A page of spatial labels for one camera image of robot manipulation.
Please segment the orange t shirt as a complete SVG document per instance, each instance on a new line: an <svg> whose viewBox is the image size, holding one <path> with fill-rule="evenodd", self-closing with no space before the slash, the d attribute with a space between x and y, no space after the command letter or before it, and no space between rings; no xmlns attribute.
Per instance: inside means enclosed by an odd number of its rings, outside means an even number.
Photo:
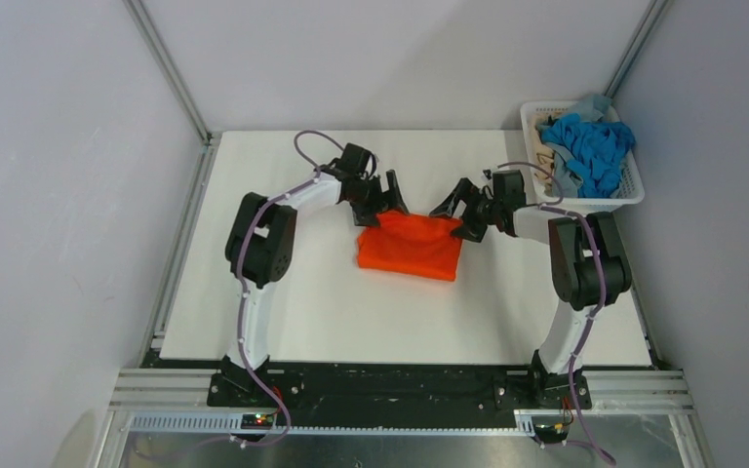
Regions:
<svg viewBox="0 0 749 468"><path fill-rule="evenodd" d="M452 282L456 279L462 240L452 232L461 221L448 217L401 214L377 216L357 238L357 265L363 269Z"/></svg>

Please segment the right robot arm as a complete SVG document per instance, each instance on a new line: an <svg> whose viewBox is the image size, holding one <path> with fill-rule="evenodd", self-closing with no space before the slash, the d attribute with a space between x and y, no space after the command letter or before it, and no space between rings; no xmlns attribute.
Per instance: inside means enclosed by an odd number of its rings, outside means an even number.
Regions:
<svg viewBox="0 0 749 468"><path fill-rule="evenodd" d="M552 407L577 383L582 355L603 309L630 290L632 271L611 212L581 214L527 200L518 170L486 171L478 187L461 178L430 216L452 218L452 236L480 243L489 227L549 249L551 281L558 296L550 330L533 353L527 382L531 400Z"/></svg>

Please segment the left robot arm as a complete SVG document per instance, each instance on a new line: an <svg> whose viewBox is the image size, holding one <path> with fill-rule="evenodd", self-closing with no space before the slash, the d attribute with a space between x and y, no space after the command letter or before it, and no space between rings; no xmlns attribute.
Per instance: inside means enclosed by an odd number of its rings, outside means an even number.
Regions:
<svg viewBox="0 0 749 468"><path fill-rule="evenodd" d="M320 210L341 203L349 205L353 222L378 227L377 216L389 211L406 215L396 172L376 173L372 151L348 143L339 157L316 167L298 185L264 196L247 193L229 232L225 258L240 284L235 334L227 358L243 369L231 381L231 393L246 406L267 396L267 377L256 370L269 357L268 325L276 283L293 260L296 225Z"/></svg>

